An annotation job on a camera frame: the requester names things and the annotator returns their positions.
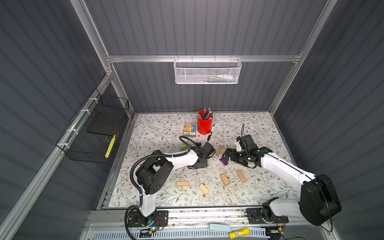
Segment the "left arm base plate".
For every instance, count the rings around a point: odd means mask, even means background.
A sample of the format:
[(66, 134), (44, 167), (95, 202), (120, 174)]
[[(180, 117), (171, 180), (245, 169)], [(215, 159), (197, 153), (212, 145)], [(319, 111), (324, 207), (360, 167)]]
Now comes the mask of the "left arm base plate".
[(157, 210), (148, 217), (144, 217), (139, 210), (132, 210), (126, 217), (126, 224), (130, 228), (166, 227), (168, 225), (168, 219), (168, 211)]

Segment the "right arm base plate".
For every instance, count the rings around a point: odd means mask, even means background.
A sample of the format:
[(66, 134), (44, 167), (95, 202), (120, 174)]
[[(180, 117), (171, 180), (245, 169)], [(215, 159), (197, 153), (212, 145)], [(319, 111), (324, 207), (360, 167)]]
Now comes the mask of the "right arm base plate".
[(287, 216), (278, 217), (274, 213), (265, 208), (248, 208), (245, 216), (250, 224), (287, 224), (289, 219)]

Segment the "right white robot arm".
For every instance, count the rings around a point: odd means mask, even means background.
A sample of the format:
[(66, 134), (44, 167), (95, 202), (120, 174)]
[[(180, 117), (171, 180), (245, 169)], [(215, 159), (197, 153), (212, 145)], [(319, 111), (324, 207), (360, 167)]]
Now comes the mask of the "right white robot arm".
[(244, 167), (253, 163), (255, 167), (273, 172), (300, 193), (299, 197), (291, 200), (273, 197), (264, 202), (259, 215), (266, 223), (275, 223), (283, 217), (299, 217), (314, 226), (320, 226), (342, 210), (328, 176), (302, 170), (269, 148), (259, 148), (250, 135), (238, 137), (236, 148), (227, 148), (222, 157)]

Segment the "purple block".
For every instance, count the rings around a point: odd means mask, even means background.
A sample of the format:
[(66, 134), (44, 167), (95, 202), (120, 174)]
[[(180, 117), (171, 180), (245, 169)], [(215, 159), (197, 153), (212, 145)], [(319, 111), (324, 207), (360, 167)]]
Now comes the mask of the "purple block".
[(229, 164), (228, 160), (226, 160), (225, 158), (220, 158), (220, 162), (224, 165), (224, 166), (227, 166)]

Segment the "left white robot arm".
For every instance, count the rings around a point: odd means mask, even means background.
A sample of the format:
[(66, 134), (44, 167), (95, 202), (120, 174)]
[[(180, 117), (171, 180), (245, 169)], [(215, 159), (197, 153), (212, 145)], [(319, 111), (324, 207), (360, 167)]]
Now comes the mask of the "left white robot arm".
[(141, 216), (147, 218), (156, 211), (156, 194), (173, 170), (184, 167), (206, 168), (208, 159), (214, 153), (214, 147), (206, 142), (203, 146), (188, 147), (187, 150), (174, 154), (164, 154), (156, 150), (134, 163), (130, 171), (130, 180), (140, 194)]

